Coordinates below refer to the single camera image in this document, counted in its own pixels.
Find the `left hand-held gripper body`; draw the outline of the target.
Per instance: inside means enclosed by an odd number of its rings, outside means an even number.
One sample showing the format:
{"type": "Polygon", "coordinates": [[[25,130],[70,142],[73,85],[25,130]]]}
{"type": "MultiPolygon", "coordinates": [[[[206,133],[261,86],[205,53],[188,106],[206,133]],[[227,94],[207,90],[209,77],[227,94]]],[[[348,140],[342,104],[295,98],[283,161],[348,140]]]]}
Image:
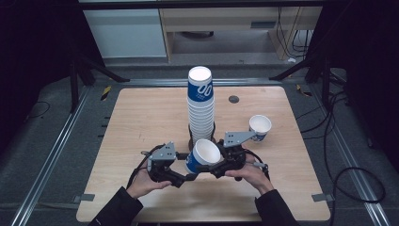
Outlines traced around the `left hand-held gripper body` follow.
{"type": "Polygon", "coordinates": [[[148,158],[147,171],[155,182],[175,181],[170,165],[176,160],[175,146],[172,141],[153,151],[148,158]]]}

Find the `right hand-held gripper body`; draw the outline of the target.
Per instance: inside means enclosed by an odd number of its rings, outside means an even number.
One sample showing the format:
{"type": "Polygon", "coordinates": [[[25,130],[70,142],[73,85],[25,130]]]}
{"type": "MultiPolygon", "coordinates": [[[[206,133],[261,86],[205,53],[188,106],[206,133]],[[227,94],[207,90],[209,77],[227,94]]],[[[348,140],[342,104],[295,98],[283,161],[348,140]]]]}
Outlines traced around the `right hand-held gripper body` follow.
{"type": "Polygon", "coordinates": [[[254,135],[251,131],[246,132],[226,132],[224,137],[225,154],[222,154],[221,164],[230,165],[230,170],[241,169],[246,162],[245,150],[242,144],[251,139],[254,135]]]}

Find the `blue white paper cup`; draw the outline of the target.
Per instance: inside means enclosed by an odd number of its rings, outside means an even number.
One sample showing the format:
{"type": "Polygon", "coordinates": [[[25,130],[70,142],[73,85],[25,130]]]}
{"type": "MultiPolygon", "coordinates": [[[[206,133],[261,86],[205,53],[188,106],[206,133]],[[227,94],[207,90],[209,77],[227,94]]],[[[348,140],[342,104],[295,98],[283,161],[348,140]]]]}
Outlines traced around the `blue white paper cup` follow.
{"type": "Polygon", "coordinates": [[[198,174],[197,166],[212,166],[220,160],[220,151],[208,139],[196,141],[192,151],[185,159],[185,168],[189,173],[198,174]]]}
{"type": "Polygon", "coordinates": [[[249,130],[254,133],[252,140],[261,142],[272,128],[272,122],[264,115],[254,115],[249,119],[249,130]]]}

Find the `stack of blue paper cups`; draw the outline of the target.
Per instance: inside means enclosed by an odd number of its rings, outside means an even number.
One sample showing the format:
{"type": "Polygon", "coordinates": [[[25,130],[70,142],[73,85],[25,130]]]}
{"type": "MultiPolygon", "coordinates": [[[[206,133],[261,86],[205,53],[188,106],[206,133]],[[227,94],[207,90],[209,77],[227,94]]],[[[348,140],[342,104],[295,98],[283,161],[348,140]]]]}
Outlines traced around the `stack of blue paper cups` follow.
{"type": "Polygon", "coordinates": [[[193,139],[208,139],[213,130],[215,96],[210,69],[196,66],[188,72],[188,119],[193,139]]]}

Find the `person's right hand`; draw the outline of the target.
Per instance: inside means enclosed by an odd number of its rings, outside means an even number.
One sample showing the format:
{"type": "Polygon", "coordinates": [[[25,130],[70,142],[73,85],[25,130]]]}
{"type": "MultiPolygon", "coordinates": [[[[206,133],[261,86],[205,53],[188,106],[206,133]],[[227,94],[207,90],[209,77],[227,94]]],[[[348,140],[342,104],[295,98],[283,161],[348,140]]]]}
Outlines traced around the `person's right hand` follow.
{"type": "Polygon", "coordinates": [[[265,176],[260,167],[254,165],[255,157],[247,154],[246,164],[237,170],[227,170],[225,175],[227,177],[241,177],[246,180],[250,185],[259,191],[261,195],[272,191],[274,187],[272,186],[270,180],[265,176]]]}

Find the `person's left hand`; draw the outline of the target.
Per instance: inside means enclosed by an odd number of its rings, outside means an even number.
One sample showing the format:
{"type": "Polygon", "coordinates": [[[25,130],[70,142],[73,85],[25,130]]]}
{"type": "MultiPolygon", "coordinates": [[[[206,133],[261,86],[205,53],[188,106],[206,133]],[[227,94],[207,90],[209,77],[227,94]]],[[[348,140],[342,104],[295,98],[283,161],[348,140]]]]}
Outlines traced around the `person's left hand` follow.
{"type": "Polygon", "coordinates": [[[170,185],[170,181],[154,182],[146,169],[140,169],[126,191],[133,199],[138,199],[154,190],[163,189],[170,185]]]}

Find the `black metal stand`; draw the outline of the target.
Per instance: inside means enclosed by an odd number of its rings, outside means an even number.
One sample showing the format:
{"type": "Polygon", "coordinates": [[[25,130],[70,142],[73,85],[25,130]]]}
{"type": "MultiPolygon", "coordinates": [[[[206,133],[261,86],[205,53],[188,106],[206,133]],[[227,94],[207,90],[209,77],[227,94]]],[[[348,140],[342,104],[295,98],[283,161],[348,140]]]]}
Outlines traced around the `black metal stand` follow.
{"type": "Polygon", "coordinates": [[[72,63],[70,64],[70,81],[71,81],[71,97],[72,106],[71,113],[73,113],[79,105],[79,90],[78,90],[78,78],[81,78],[85,86],[91,86],[95,82],[94,75],[91,69],[104,74],[105,76],[111,78],[118,83],[129,82],[129,79],[120,77],[115,73],[109,71],[105,66],[101,66],[95,61],[89,59],[87,56],[82,54],[77,54],[72,58],[72,63]]]}
{"type": "Polygon", "coordinates": [[[292,73],[299,71],[300,69],[307,68],[308,72],[305,76],[307,83],[315,83],[319,77],[322,78],[322,91],[321,98],[322,104],[325,109],[331,109],[331,103],[329,102],[329,81],[330,81],[330,60],[326,54],[312,54],[307,56],[301,62],[295,64],[288,70],[280,73],[279,75],[270,77],[270,80],[281,81],[287,78],[292,73]]]}

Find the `white cabinet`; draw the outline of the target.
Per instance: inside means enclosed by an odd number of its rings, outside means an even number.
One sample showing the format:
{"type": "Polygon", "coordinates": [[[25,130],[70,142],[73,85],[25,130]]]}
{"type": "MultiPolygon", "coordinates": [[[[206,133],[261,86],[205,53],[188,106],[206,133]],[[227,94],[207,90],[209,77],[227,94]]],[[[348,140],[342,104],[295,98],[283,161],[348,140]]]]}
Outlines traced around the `white cabinet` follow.
{"type": "Polygon", "coordinates": [[[85,10],[103,58],[165,57],[157,9],[85,10]]]}

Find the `aluminium floor rail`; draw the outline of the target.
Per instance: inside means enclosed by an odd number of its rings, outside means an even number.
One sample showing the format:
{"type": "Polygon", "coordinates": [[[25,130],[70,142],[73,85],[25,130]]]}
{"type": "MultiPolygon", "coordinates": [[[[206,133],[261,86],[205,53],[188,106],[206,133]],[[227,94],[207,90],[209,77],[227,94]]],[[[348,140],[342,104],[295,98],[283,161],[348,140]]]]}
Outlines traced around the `aluminium floor rail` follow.
{"type": "MultiPolygon", "coordinates": [[[[123,82],[124,86],[135,88],[165,88],[186,87],[187,79],[130,79],[123,82]]],[[[280,81],[269,78],[214,78],[213,84],[217,87],[242,87],[242,86],[278,86],[280,81]]]]}
{"type": "Polygon", "coordinates": [[[327,110],[322,104],[321,90],[315,86],[311,86],[311,92],[315,96],[315,100],[326,118],[326,125],[323,132],[323,159],[328,178],[332,183],[332,194],[336,195],[338,191],[342,191],[346,198],[361,202],[374,226],[391,226],[391,222],[381,205],[381,202],[387,195],[386,187],[373,172],[359,165],[358,160],[352,154],[348,144],[344,140],[339,126],[336,124],[334,106],[337,99],[341,97],[341,94],[337,93],[329,96],[331,109],[327,110]],[[331,172],[328,164],[327,140],[329,138],[333,140],[344,163],[344,167],[336,174],[331,172]],[[348,190],[339,187],[339,182],[345,175],[348,175],[351,179],[357,191],[357,196],[349,195],[348,190]]]}
{"type": "Polygon", "coordinates": [[[25,226],[27,221],[29,220],[56,166],[58,158],[61,156],[63,149],[72,133],[72,130],[79,116],[81,115],[81,112],[87,102],[87,98],[91,90],[92,87],[82,88],[82,93],[79,95],[78,98],[77,107],[69,115],[66,122],[64,123],[62,130],[56,138],[55,144],[53,145],[50,153],[43,163],[34,184],[31,186],[29,192],[24,198],[24,201],[22,202],[15,216],[13,217],[10,226],[25,226]]]}

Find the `grey table bracket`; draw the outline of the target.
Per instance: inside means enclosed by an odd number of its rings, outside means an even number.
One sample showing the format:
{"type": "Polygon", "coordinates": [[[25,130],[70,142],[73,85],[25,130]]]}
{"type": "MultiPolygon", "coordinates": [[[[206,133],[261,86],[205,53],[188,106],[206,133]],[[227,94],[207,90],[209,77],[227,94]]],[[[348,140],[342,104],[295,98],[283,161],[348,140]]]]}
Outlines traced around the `grey table bracket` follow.
{"type": "Polygon", "coordinates": [[[73,197],[73,203],[80,203],[81,201],[92,202],[95,198],[94,194],[81,194],[73,197]]]}
{"type": "Polygon", "coordinates": [[[311,195],[314,202],[333,202],[335,198],[331,194],[312,194],[311,195]]]}

